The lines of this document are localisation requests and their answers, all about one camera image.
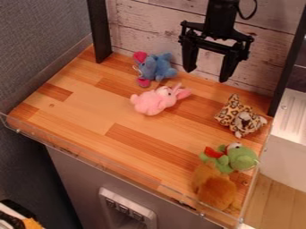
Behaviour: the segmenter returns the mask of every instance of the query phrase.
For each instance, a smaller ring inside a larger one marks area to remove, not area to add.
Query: wooden floor
[[[118,54],[96,64],[90,47],[13,109],[10,117],[24,123],[10,118],[8,123],[158,194],[196,207],[191,199],[182,199],[182,194],[196,198],[191,175],[200,163],[198,154],[205,147],[237,141],[228,128],[214,120],[214,114],[233,93],[261,115],[268,110],[269,98],[180,72],[174,80],[162,83],[173,86],[180,81],[191,89],[192,96],[148,117],[136,113],[129,101],[131,94],[148,90],[136,84],[133,64],[130,57]],[[157,86],[153,82],[150,88]],[[269,125],[240,142],[259,154],[268,130]],[[241,206],[253,173],[231,175]],[[205,213],[224,225],[232,224],[230,216],[240,214],[226,211],[227,216],[209,208]]]
[[[260,174],[245,224],[257,229],[306,228],[306,193]]]

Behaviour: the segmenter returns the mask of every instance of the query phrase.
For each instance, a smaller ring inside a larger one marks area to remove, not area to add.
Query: gray carpet wall
[[[90,42],[86,0],[0,1],[0,111],[8,113]],[[0,199],[48,229],[80,228],[45,148],[0,124]]]

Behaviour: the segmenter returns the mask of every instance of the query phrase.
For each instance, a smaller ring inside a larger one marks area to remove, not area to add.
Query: plush toy
[[[41,224],[34,220],[33,218],[24,218],[20,219],[16,216],[12,216],[11,209],[7,210],[9,208],[5,208],[5,210],[0,209],[0,221],[5,221],[7,225],[9,225],[9,228],[13,229],[43,229]]]
[[[258,157],[253,150],[236,142],[227,147],[221,145],[217,151],[206,147],[205,151],[200,154],[200,159],[203,162],[214,162],[217,169],[224,174],[248,170],[259,163]]]
[[[227,104],[215,115],[215,119],[221,125],[229,126],[238,139],[248,133],[255,132],[268,123],[264,117],[253,113],[250,106],[241,104],[236,94],[228,99]]]
[[[136,52],[133,58],[138,65],[138,83],[141,87],[146,88],[151,81],[173,78],[177,74],[177,70],[170,65],[171,53],[147,55],[145,52]]]
[[[191,91],[182,89],[181,83],[174,88],[167,86],[156,90],[143,92],[141,95],[132,95],[130,100],[137,112],[145,115],[157,115],[165,108],[173,106],[177,100],[187,98]]]
[[[214,162],[208,161],[197,167],[191,187],[199,201],[213,208],[226,210],[234,203],[236,185],[227,174],[222,174]]]

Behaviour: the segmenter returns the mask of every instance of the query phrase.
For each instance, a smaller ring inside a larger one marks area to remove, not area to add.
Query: white wood wall
[[[272,95],[285,64],[304,0],[258,0],[258,13],[249,21],[237,16],[236,29],[251,34],[255,42],[250,59],[241,62],[227,82],[235,87]],[[170,51],[182,70],[181,45],[177,42],[183,20],[204,22],[208,0],[108,0],[112,42],[116,52],[132,55]],[[245,14],[252,0],[241,0]],[[218,81],[223,56],[201,50],[193,73]]]

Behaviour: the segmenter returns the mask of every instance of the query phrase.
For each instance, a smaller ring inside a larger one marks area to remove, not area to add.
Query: pink plush bunny
[[[181,83],[173,89],[163,86],[156,90],[143,92],[141,95],[132,95],[131,102],[135,105],[135,110],[145,115],[157,115],[165,108],[173,106],[177,100],[187,98],[191,91],[181,89]]]

